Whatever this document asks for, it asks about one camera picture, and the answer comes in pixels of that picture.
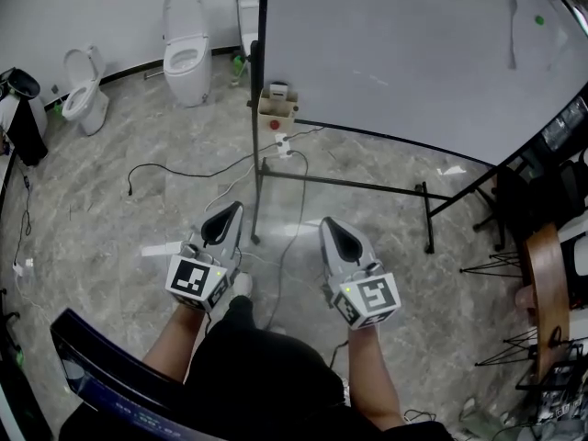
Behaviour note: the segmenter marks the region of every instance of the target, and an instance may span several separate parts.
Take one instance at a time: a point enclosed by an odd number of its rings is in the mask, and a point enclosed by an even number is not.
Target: whiteboard
[[[565,45],[514,69],[514,0],[267,0],[265,84],[298,92],[299,119],[499,164],[588,82],[588,39],[548,3]]]

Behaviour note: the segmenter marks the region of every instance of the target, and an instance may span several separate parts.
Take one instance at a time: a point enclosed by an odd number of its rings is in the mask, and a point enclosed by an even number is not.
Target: whiteboard stand
[[[561,2],[567,7],[567,9],[573,14],[573,10],[570,8],[569,4],[565,0],[561,0]],[[298,124],[305,124],[305,125],[312,125],[318,126],[328,129],[338,129],[338,130],[348,130],[354,131],[359,133],[365,133],[371,136],[378,136],[384,139],[394,140],[394,141],[402,141],[411,143],[414,145],[423,146],[426,148],[438,150],[444,153],[452,153],[462,158],[467,158],[469,160],[479,162],[481,164],[486,164],[490,168],[488,172],[484,175],[480,176],[477,180],[472,182],[469,186],[465,187],[461,191],[459,191],[455,196],[448,197],[443,195],[437,195],[434,193],[430,193],[427,189],[426,182],[419,183],[415,185],[414,189],[404,189],[398,187],[387,187],[383,185],[374,185],[370,183],[359,183],[355,181],[347,181],[347,180],[340,180],[334,178],[326,178],[326,177],[319,177],[319,176],[310,176],[310,175],[295,175],[290,173],[283,173],[283,172],[275,172],[270,169],[270,167],[266,163],[266,159],[262,159],[260,164],[259,162],[259,141],[258,141],[258,119],[257,119],[257,111],[259,105],[259,99],[261,96],[261,92],[266,84],[265,80],[265,63],[266,63],[266,19],[267,19],[267,0],[260,0],[259,3],[259,40],[255,40],[251,44],[251,55],[249,57],[249,62],[251,64],[251,102],[248,104],[251,108],[252,114],[252,131],[253,131],[253,145],[254,145],[254,170],[255,170],[255,207],[254,207],[254,219],[253,219],[253,226],[251,230],[251,241],[255,244],[260,242],[259,237],[255,234],[257,220],[259,215],[259,206],[261,202],[261,190],[263,186],[263,181],[265,176],[274,177],[274,178],[285,178],[285,179],[296,179],[300,181],[310,181],[312,183],[324,183],[327,185],[339,185],[344,187],[357,187],[363,189],[372,189],[376,191],[384,191],[388,193],[395,193],[395,194],[402,194],[407,196],[417,196],[424,199],[424,208],[425,208],[425,216],[426,216],[426,226],[427,226],[427,233],[428,233],[428,244],[424,248],[424,250],[428,254],[433,254],[435,252],[435,236],[433,230],[433,217],[439,214],[440,212],[447,209],[449,206],[455,204],[460,199],[464,198],[470,193],[476,191],[476,188],[481,186],[483,183],[494,177],[500,168],[503,168],[510,164],[513,160],[519,157],[525,150],[527,150],[531,143],[534,141],[536,136],[540,135],[540,131],[536,132],[535,135],[532,136],[531,139],[526,141],[519,149],[517,149],[514,153],[510,154],[506,159],[500,162],[497,165],[492,165],[487,162],[483,162],[481,160],[469,157],[465,154],[450,152],[447,149],[436,147],[434,145],[425,144],[418,141],[412,141],[408,139],[403,139],[395,136],[391,136],[388,134],[383,134],[380,132],[375,132],[372,130],[359,130],[350,128],[347,126],[341,126],[336,124],[330,124],[320,121],[312,121],[312,120],[304,120],[304,119],[296,119],[295,122]],[[581,92],[584,92],[588,89],[588,84],[584,85],[582,90],[574,97],[572,97],[566,106],[563,107],[564,109],[570,104],[570,102],[575,99]],[[431,209],[430,200],[431,199],[438,199],[445,201],[440,206],[437,206],[435,209]]]

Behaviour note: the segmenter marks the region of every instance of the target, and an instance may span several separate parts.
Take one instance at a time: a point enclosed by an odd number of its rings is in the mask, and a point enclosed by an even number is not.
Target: metal pipe
[[[425,181],[423,181],[421,188],[424,193],[424,213],[426,214],[426,229],[429,234],[429,243],[424,250],[428,254],[433,254],[435,252],[435,237],[433,235],[433,222],[431,221],[431,205],[429,204],[431,196],[426,189]]]
[[[310,181],[312,183],[326,183],[328,185],[338,185],[341,187],[359,187],[363,189],[374,189],[376,191],[385,191],[387,193],[399,193],[408,196],[417,196],[419,198],[441,199],[447,201],[447,196],[423,193],[412,189],[402,189],[399,187],[384,187],[382,185],[373,185],[370,183],[357,183],[355,181],[337,180],[334,178],[323,178],[321,176],[293,175],[291,173],[273,172],[266,169],[261,173],[262,176],[273,176],[274,178],[286,178],[292,180]]]
[[[254,144],[254,174],[255,174],[255,210],[254,222],[251,228],[251,241],[254,244],[259,243],[259,238],[255,235],[257,227],[257,215],[259,213],[259,201],[261,200],[261,186],[263,177],[261,176],[261,168],[259,166],[259,136],[257,126],[257,107],[259,105],[259,97],[263,89],[263,74],[261,73],[260,58],[259,58],[259,42],[253,41],[251,44],[251,125]]]
[[[163,73],[164,73],[164,71],[161,71],[161,72],[156,72],[156,73],[150,73],[150,74],[148,75],[148,74],[147,74],[147,72],[145,72],[145,73],[143,74],[143,80],[147,80],[148,78],[153,78],[153,77],[155,77],[155,76],[157,76],[157,75],[161,75],[161,74],[163,74]]]

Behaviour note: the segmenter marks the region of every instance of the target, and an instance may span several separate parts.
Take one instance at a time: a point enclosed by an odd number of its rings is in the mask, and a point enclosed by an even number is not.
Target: shoe
[[[251,298],[254,281],[249,273],[239,273],[232,283],[232,293],[235,297],[245,296]]]
[[[283,334],[283,335],[286,335],[286,329],[284,327],[280,327],[279,325],[272,325],[269,328],[269,331],[272,334]]]

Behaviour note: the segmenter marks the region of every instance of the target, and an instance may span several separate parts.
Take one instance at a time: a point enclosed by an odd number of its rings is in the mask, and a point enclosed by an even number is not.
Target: electronic device
[[[353,330],[384,322],[401,306],[394,275],[386,273],[367,236],[326,217],[319,227],[328,279],[323,288]]]
[[[232,285],[243,204],[234,201],[202,214],[180,253],[171,257],[165,288],[187,306],[210,312]]]
[[[183,384],[125,353],[71,309],[51,325],[51,337],[69,388],[94,409],[168,441],[216,439],[195,428],[206,420],[195,416]]]

